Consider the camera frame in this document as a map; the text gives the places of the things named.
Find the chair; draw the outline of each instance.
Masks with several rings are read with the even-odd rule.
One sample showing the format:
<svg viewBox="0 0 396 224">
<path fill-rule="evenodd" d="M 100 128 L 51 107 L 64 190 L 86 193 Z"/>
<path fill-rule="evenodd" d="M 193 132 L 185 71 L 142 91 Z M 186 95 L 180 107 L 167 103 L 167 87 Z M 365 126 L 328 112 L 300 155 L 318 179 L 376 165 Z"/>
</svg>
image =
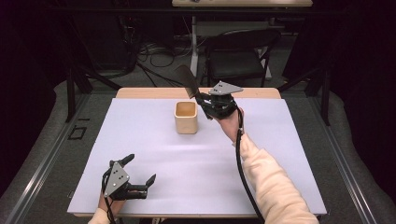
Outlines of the chair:
<svg viewBox="0 0 396 224">
<path fill-rule="evenodd" d="M 214 37 L 205 49 L 201 85 L 204 77 L 208 87 L 210 80 L 233 83 L 237 79 L 261 77 L 263 87 L 270 52 L 280 37 L 277 30 L 232 31 Z"/>
</svg>

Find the dark background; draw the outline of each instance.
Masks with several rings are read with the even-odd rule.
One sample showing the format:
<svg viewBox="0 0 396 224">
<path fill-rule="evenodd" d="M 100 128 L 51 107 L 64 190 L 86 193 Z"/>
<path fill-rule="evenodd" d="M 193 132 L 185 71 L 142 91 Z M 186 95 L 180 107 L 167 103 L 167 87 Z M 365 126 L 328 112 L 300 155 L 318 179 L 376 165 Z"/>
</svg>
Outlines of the dark background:
<svg viewBox="0 0 396 224">
<path fill-rule="evenodd" d="M 70 0 L 62 4 L 78 2 Z M 171 1 L 130 3 L 137 7 L 171 6 Z M 53 88 L 65 80 L 68 64 L 56 45 L 54 34 L 48 29 L 53 23 L 40 13 L 37 1 L 3 1 L 1 4 L 2 194 L 46 123 L 56 98 Z M 349 26 L 350 34 L 347 35 L 350 35 L 350 39 L 336 50 L 331 90 L 345 103 L 353 142 L 359 155 L 377 184 L 395 202 L 396 102 L 393 84 L 396 81 L 396 6 L 394 2 L 385 0 L 314 1 L 314 7 L 319 9 L 343 9 L 349 5 L 355 9 L 358 19 Z M 169 17 L 159 17 L 167 22 L 175 22 Z M 117 24 L 117 18 L 108 19 L 100 23 L 101 27 L 97 27 L 94 40 L 90 39 L 92 36 L 82 35 L 90 40 L 89 46 L 81 46 L 72 38 L 69 43 L 71 51 L 81 52 L 78 57 L 84 63 L 89 63 L 88 66 L 123 69 L 128 62 L 123 57 L 126 49 L 120 42 L 120 33 L 113 26 Z M 142 21 L 145 22 L 158 21 L 144 19 Z M 93 21 L 80 16 L 75 22 L 84 34 L 86 27 L 95 25 Z M 285 67 L 284 77 L 296 78 L 326 59 L 329 52 L 334 52 L 332 43 L 342 26 L 343 23 L 334 18 L 306 20 Z M 162 28 L 165 29 L 164 34 L 172 32 L 172 27 Z M 172 40 L 164 38 L 162 41 L 171 44 Z M 117 46 L 112 51 L 117 53 L 117 57 L 101 54 L 106 46 Z M 96 54 L 92 56 L 84 48 Z"/>
</svg>

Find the pink sleeve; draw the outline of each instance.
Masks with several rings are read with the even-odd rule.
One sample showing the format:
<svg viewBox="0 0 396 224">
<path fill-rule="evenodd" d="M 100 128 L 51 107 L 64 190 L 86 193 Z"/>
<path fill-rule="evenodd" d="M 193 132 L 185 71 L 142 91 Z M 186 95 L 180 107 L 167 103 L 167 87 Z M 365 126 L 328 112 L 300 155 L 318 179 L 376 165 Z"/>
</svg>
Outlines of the pink sleeve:
<svg viewBox="0 0 396 224">
<path fill-rule="evenodd" d="M 240 150 L 244 172 L 256 190 L 265 223 L 318 223 L 285 170 L 266 150 L 258 149 L 246 133 Z"/>
</svg>

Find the cable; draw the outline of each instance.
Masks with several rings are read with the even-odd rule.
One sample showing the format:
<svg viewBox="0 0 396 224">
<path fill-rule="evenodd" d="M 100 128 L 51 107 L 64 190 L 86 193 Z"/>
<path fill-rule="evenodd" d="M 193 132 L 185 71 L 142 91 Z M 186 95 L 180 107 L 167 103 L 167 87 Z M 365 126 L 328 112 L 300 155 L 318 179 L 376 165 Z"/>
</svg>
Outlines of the cable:
<svg viewBox="0 0 396 224">
<path fill-rule="evenodd" d="M 108 171 L 105 172 L 102 176 L 102 194 L 103 195 L 105 195 L 105 189 L 106 189 L 106 185 L 108 183 L 108 178 L 109 178 L 110 173 L 111 173 L 111 170 L 108 169 Z M 108 202 L 107 197 L 105 197 L 105 203 L 106 203 L 106 207 L 107 207 L 107 218 L 108 218 L 108 220 L 110 220 L 110 224 L 116 224 L 116 221 L 113 216 L 113 212 L 111 211 L 111 204 Z"/>
<path fill-rule="evenodd" d="M 137 63 L 136 65 L 137 65 L 138 67 L 140 67 L 141 69 L 143 69 L 143 71 L 149 72 L 149 73 L 151 73 L 152 75 L 154 75 L 154 76 L 156 76 L 156 77 L 160 77 L 160 78 L 164 79 L 167 83 L 169 83 L 169 85 L 171 85 L 171 86 L 173 86 L 173 87 L 183 87 L 183 84 L 182 84 L 181 82 L 178 82 L 178 81 L 176 81 L 176 80 L 173 80 L 173 79 L 171 79 L 171 78 L 169 78 L 169 77 L 163 77 L 163 76 L 161 76 L 160 74 L 151 71 L 150 69 L 148 69 L 146 66 L 144 66 L 144 65 L 141 64 L 141 63 Z"/>
<path fill-rule="evenodd" d="M 253 195 L 251 194 L 250 189 L 248 188 L 248 183 L 245 179 L 245 175 L 242 170 L 241 137 L 242 137 L 242 131 L 243 131 L 243 127 L 244 127 L 244 117 L 243 117 L 242 111 L 239 109 L 239 107 L 236 104 L 235 104 L 235 106 L 236 106 L 236 110 L 238 111 L 238 120 L 239 120 L 239 129 L 238 129 L 238 133 L 236 135 L 236 144 L 235 144 L 236 164 L 238 166 L 238 172 L 239 172 L 239 175 L 241 176 L 242 184 L 244 185 L 245 191 L 247 192 L 247 196 L 250 199 L 251 204 L 253 205 L 254 211 L 256 212 L 260 223 L 263 224 L 263 223 L 265 223 L 265 219 L 262 216 L 262 213 L 260 212 L 260 209 L 257 206 L 256 202 L 254 201 Z"/>
</svg>

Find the white table surface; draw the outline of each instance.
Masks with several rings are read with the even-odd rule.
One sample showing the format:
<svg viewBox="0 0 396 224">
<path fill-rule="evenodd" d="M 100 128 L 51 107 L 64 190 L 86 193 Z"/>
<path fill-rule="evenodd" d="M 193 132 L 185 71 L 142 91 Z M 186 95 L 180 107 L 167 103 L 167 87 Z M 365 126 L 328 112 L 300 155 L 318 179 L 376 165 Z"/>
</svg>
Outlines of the white table surface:
<svg viewBox="0 0 396 224">
<path fill-rule="evenodd" d="M 126 217 L 254 217 L 237 172 L 234 147 L 214 120 L 198 110 L 197 134 L 178 134 L 177 101 L 185 99 L 113 99 L 67 210 L 91 216 L 102 175 L 110 160 L 134 153 L 125 171 L 131 184 L 154 174 L 146 200 L 129 200 Z M 289 109 L 280 99 L 236 98 L 246 113 L 245 129 L 285 168 L 314 214 L 326 214 Z"/>
<path fill-rule="evenodd" d="M 311 0 L 173 0 L 174 7 L 311 7 Z"/>
</svg>

